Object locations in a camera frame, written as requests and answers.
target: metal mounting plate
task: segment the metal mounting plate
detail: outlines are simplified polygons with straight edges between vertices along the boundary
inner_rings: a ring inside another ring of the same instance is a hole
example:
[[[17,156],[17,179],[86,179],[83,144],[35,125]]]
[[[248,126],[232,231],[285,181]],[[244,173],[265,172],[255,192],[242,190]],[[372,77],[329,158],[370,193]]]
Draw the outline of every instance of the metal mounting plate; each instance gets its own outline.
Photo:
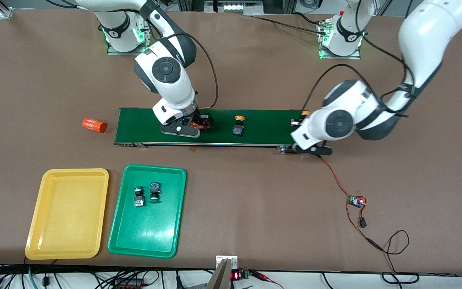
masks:
[[[215,258],[215,268],[217,268],[220,264],[220,261],[222,261],[222,259],[226,259],[226,258],[229,258],[231,259],[231,261],[233,262],[233,270],[235,269],[238,269],[238,257],[237,256],[226,256],[226,255],[217,255],[217,257]]]

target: yellow tray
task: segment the yellow tray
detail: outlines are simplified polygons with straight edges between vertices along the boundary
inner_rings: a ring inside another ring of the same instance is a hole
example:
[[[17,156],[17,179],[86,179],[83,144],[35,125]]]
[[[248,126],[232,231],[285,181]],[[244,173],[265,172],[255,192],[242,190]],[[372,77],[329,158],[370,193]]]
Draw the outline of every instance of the yellow tray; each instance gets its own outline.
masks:
[[[92,258],[99,251],[108,171],[53,169],[42,177],[26,257]]]

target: green led light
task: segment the green led light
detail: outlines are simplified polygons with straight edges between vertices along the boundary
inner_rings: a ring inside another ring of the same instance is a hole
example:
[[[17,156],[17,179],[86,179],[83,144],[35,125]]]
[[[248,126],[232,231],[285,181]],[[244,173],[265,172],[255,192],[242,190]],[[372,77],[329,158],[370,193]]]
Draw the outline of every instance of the green led light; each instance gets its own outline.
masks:
[[[361,35],[361,38],[359,39],[359,42],[358,42],[358,47],[361,46],[361,41],[363,41],[363,37],[365,37],[365,33]]]
[[[110,40],[108,40],[108,35],[106,35],[106,31],[103,30],[104,38],[106,39],[106,42],[110,43]]]
[[[145,37],[144,37],[144,33],[142,31],[138,31],[135,28],[133,28],[133,34],[135,35],[136,40],[138,42],[143,42],[144,41]]]

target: white robotic arm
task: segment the white robotic arm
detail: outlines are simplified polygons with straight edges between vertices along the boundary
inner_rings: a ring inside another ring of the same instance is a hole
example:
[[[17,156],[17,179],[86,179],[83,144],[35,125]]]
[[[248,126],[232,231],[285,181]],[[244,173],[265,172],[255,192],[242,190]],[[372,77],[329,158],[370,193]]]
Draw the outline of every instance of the white robotic arm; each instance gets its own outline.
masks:
[[[134,71],[145,87],[162,97],[153,107],[154,114],[163,125],[167,125],[197,110],[196,93],[185,71],[185,67],[195,61],[196,46],[153,0],[77,0],[77,2],[80,6],[94,11],[99,20],[104,18],[105,22],[109,22],[109,17],[105,18],[106,14],[124,13],[114,12],[115,10],[139,11],[139,15],[149,20],[162,35],[162,38],[138,55],[134,63]],[[114,20],[110,27],[115,27],[117,24],[118,21]]]
[[[356,51],[363,31],[374,15],[374,0],[346,0],[347,6],[341,15],[334,15],[332,29],[322,45],[338,56],[348,56]]]
[[[386,137],[399,121],[399,113],[405,112],[438,72],[449,41],[460,29],[462,1],[424,0],[400,27],[399,45],[411,72],[407,71],[390,100],[381,103],[359,80],[344,81],[292,133],[295,145],[306,150],[323,140],[343,139],[354,130],[367,140]],[[341,118],[336,118],[339,111],[343,111]]]

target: white floor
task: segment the white floor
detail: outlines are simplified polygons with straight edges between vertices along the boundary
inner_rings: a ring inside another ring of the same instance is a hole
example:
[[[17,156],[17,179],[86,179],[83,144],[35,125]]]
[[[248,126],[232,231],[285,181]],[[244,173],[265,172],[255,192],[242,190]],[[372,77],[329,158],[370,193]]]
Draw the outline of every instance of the white floor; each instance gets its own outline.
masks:
[[[321,273],[317,272],[263,272],[266,276],[275,282],[283,285],[284,289],[328,289],[324,283]],[[50,276],[51,284],[49,289],[60,289],[52,274]],[[97,287],[95,278],[88,273],[62,273],[57,274],[62,289],[92,289]],[[100,273],[98,276],[110,278],[114,273]],[[156,278],[154,271],[147,273],[144,278],[146,284],[154,281]],[[164,283],[166,289],[176,288],[176,273],[175,271],[163,271]],[[44,274],[34,275],[33,278],[37,287],[42,288],[42,278]],[[207,283],[211,278],[211,274],[205,271],[180,271],[180,277],[185,287],[191,287],[202,283]],[[326,273],[326,277],[333,289],[372,289],[372,288],[387,288],[395,289],[398,285],[385,283],[378,274],[345,274],[345,273]],[[414,277],[399,276],[400,281],[409,281]],[[7,281],[4,281],[2,288],[6,286]],[[33,288],[28,275],[24,275],[24,285],[26,289]],[[234,282],[236,289],[253,286],[254,289],[280,289],[273,283],[260,281],[250,277],[246,280]],[[154,284],[148,286],[149,289],[163,289],[161,275]],[[462,288],[462,277],[444,277],[444,276],[421,276],[420,281],[415,284],[404,284],[404,289],[452,289]],[[22,289],[20,276],[17,276],[11,283],[9,289]]]

